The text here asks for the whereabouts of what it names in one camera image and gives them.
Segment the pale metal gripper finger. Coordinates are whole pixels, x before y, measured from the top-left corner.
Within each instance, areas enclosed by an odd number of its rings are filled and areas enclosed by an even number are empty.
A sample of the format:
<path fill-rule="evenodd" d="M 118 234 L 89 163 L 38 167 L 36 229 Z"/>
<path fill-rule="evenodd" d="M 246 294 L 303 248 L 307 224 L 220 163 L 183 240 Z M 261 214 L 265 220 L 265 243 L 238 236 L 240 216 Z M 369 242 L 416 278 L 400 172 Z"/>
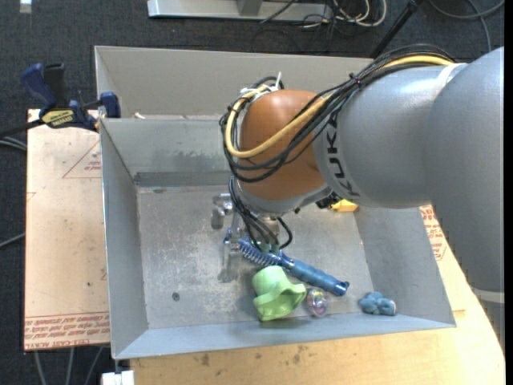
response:
<path fill-rule="evenodd" d="M 213 229 L 222 229 L 224 227 L 224 218 L 233 212 L 232 198 L 229 193 L 221 193 L 212 198 L 212 203 L 211 227 Z"/>
<path fill-rule="evenodd" d="M 238 278 L 241 264 L 241 251 L 237 245 L 238 236 L 228 230 L 223 240 L 223 261 L 218 280 L 222 283 L 233 282 Z"/>

